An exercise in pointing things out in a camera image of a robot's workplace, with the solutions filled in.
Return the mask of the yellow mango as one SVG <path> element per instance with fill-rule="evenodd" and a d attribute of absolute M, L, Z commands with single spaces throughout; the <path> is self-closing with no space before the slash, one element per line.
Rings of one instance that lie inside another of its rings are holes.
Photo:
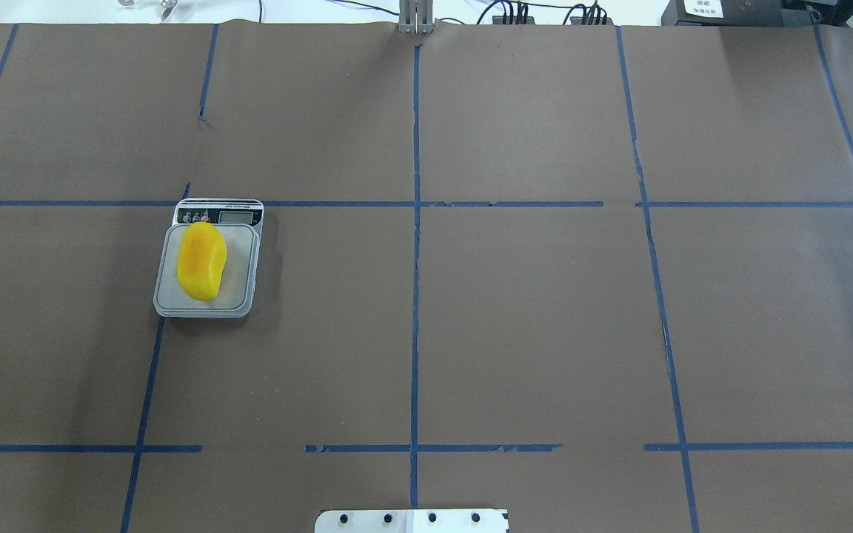
<path fill-rule="evenodd" d="M 187 226 L 177 253 L 177 283 L 194 300 L 216 299 L 227 256 L 226 239 L 215 225 L 199 221 Z"/>

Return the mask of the silver digital kitchen scale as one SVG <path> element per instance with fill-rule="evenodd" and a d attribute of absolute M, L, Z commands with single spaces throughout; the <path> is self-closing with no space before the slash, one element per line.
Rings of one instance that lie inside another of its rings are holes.
<path fill-rule="evenodd" d="M 250 313 L 256 286 L 264 204 L 255 199 L 187 197 L 176 203 L 164 236 L 153 287 L 153 306 L 164 318 L 243 318 Z M 216 299 L 187 296 L 176 277 L 176 262 L 187 226 L 206 221 L 226 239 L 227 262 Z"/>

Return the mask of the black computer box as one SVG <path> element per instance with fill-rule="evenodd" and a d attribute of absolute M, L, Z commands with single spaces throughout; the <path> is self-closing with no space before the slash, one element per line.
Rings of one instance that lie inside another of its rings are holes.
<path fill-rule="evenodd" d="M 810 27 L 812 15 L 783 1 L 670 1 L 660 24 L 671 26 Z"/>

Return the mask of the aluminium frame post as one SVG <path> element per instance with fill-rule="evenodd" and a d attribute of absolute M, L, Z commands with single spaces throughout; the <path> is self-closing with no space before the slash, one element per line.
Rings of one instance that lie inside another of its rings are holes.
<path fill-rule="evenodd" d="M 430 34 L 435 28 L 433 0 L 400 0 L 398 31 L 400 34 Z"/>

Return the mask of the white pedestal column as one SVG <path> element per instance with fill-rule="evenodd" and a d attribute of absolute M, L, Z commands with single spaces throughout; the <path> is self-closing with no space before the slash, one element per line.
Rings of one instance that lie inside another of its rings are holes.
<path fill-rule="evenodd" d="M 328 510 L 315 532 L 509 532 L 502 509 Z"/>

